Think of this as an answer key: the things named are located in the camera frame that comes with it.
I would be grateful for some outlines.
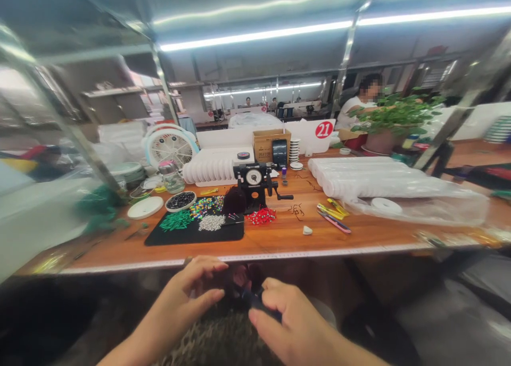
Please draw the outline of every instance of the green plant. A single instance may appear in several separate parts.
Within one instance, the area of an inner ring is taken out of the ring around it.
[[[400,98],[400,94],[391,94],[378,101],[380,108],[372,112],[361,113],[357,109],[349,113],[350,117],[358,117],[360,125],[351,128],[352,132],[367,132],[369,134],[381,133],[389,129],[393,134],[425,134],[427,131],[422,129],[424,124],[431,124],[431,120],[441,112],[431,110],[435,106],[445,101],[442,96],[431,98],[429,103],[418,101],[423,95],[411,95]]]

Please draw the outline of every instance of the potted plant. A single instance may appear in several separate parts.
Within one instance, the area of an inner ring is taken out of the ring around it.
[[[425,134],[425,124],[431,124],[434,116],[442,114],[432,108],[445,101],[442,96],[431,98],[429,103],[422,102],[423,95],[411,95],[400,98],[400,94],[391,94],[379,100],[378,109],[361,113],[360,109],[350,112],[350,117],[358,117],[360,124],[351,128],[352,132],[367,132],[366,148],[382,154],[391,154],[396,145],[401,145],[410,134]]]

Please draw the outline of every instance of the bowl of black beads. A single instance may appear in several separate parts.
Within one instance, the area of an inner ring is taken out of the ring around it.
[[[197,194],[194,192],[182,192],[170,197],[165,207],[169,212],[177,213],[181,210],[189,209],[195,201],[197,201]]]

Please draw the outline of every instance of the patterned fabric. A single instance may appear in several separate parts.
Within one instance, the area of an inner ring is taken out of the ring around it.
[[[213,307],[181,343],[153,366],[272,366],[282,362],[261,340],[248,313],[226,303]]]

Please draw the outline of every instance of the beads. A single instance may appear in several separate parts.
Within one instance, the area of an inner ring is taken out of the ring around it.
[[[179,193],[167,201],[168,209],[181,209],[185,207],[195,198],[194,192],[183,192]]]
[[[247,218],[252,222],[252,225],[266,225],[277,218],[275,214],[277,214],[275,210],[264,208],[248,215]]]
[[[177,213],[170,213],[165,219],[161,222],[160,227],[165,231],[169,232],[174,229],[186,229],[192,218],[190,217],[190,213],[188,210],[181,210]]]
[[[197,200],[190,208],[192,219],[202,219],[209,210],[219,212],[224,206],[224,196],[204,197]]]
[[[199,223],[199,231],[208,230],[208,231],[216,231],[220,230],[222,225],[225,223],[225,215],[207,215],[203,219],[201,219]]]

